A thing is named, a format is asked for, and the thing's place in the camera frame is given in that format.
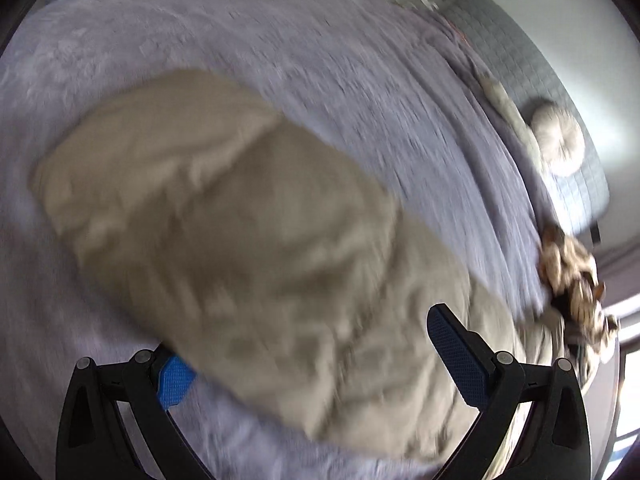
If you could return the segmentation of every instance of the wrinkled fabric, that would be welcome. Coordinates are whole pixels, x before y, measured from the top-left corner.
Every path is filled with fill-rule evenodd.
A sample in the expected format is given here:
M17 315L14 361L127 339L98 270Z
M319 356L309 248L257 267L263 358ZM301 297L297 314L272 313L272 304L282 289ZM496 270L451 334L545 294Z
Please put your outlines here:
M550 225L542 235L538 270L554 294L552 304L568 322L577 324L582 344L590 345L607 363L613 357L620 327L615 316L605 316L602 310L605 283L598 280L593 255L579 240Z
M25 20L0 58L0 415L38 473L53 477L75 361L128 360L157 341L79 276L28 190L83 115L174 68L242 82L379 179L523 319L545 303L537 227L553 209L478 67L438 16L379 0L61 0ZM213 381L174 417L221 478L408 479L437 466L311 443Z
M541 174L544 174L546 167L540 155L538 141L529 125L520 115L518 107L509 97L502 83L492 75L487 74L479 74L478 82L482 86L482 90L488 101L518 136L518 139L527 150L527 155L529 155L529 159L535 168Z

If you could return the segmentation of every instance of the window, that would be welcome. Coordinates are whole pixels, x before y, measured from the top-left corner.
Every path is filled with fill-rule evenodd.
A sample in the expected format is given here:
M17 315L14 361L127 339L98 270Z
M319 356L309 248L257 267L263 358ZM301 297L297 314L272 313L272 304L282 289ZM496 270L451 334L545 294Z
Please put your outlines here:
M623 305L626 317L621 320L620 331L620 386L613 429L607 446L608 460L600 466L595 476L606 480L616 470L626 452L640 434L640 296L635 296ZM607 309L618 314L616 308Z

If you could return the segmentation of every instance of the screw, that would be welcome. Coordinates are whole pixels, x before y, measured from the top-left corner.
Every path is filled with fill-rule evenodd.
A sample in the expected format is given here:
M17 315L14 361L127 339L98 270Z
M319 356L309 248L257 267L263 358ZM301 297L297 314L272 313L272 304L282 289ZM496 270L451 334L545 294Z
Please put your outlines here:
M137 363L146 363L147 361L149 361L149 359L151 359L151 350L140 350L136 353L134 359Z
M571 361L565 358L558 359L558 366L560 367L561 370L564 370L565 372L571 371L571 368L572 368Z
M90 364L91 364L91 359L89 359L88 357L81 357L78 359L78 362L76 363L76 368L78 370L84 370Z
M509 352L498 352L498 362L503 365L510 365L513 363L513 356Z

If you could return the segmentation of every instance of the white wall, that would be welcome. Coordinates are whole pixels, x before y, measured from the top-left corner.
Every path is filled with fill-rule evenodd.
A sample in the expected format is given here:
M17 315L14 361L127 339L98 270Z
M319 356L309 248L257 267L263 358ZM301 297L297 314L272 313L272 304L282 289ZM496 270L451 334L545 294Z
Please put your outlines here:
M640 233L640 44L610 0L494 0L529 35L590 131L611 189L602 249Z

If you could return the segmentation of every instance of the round white cushion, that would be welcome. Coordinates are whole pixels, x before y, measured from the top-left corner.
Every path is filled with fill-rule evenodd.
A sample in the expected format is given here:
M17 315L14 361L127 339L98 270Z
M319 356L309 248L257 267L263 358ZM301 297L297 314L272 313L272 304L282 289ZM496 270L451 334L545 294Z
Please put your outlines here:
M575 117L557 105L544 105L533 114L531 129L549 171L569 176L584 160L584 135Z

